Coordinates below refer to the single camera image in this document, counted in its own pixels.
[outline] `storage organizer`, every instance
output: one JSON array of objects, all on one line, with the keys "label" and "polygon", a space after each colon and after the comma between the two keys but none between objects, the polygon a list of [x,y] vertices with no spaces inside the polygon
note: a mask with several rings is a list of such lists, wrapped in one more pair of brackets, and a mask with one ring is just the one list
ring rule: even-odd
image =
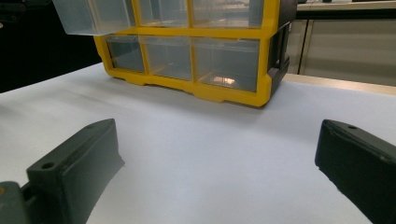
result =
[{"label": "storage organizer", "polygon": [[[183,90],[215,102],[262,106],[289,67],[285,52],[296,0],[73,1],[125,7],[119,10],[120,23],[129,27],[93,35],[106,71],[130,83]],[[103,16],[101,7],[89,10],[96,15],[91,26],[112,22],[97,18],[111,18],[114,11]]]}]

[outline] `black backdrop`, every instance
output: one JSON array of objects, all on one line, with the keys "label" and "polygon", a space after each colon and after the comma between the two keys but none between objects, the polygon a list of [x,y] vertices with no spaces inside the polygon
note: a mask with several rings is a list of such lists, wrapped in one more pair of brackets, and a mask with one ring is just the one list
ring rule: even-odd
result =
[{"label": "black backdrop", "polygon": [[27,11],[0,29],[0,92],[99,62],[93,38],[67,35],[53,4]]}]

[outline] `transparent drawer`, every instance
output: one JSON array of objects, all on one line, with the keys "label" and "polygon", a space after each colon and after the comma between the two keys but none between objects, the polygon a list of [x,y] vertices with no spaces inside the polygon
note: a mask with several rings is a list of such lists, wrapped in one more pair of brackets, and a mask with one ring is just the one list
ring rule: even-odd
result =
[{"label": "transparent drawer", "polygon": [[257,90],[259,40],[195,37],[196,72],[202,83]]},{"label": "transparent drawer", "polygon": [[190,40],[185,36],[139,36],[151,74],[191,80]]},{"label": "transparent drawer", "polygon": [[195,27],[256,28],[264,0],[193,0]]},{"label": "transparent drawer", "polygon": [[106,42],[114,67],[145,71],[137,35],[111,35]]},{"label": "transparent drawer", "polygon": [[131,0],[53,0],[69,35],[108,35],[134,26]]},{"label": "transparent drawer", "polygon": [[186,0],[137,0],[142,26],[187,27]]}]

